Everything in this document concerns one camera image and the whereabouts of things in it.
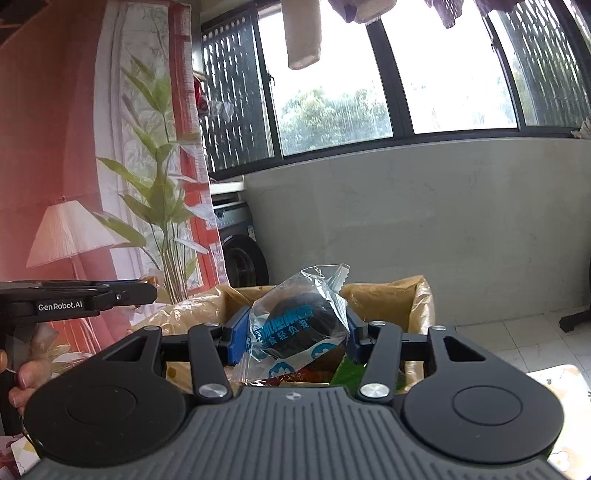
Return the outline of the person's left hand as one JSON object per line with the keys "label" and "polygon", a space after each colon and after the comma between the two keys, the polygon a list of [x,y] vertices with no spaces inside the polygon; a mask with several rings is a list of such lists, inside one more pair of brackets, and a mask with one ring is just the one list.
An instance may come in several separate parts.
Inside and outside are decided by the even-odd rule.
{"label": "person's left hand", "polygon": [[20,415],[35,391],[51,378],[51,362],[48,350],[58,333],[48,323],[37,324],[30,342],[27,361],[16,373],[16,385],[5,395],[13,410]]}

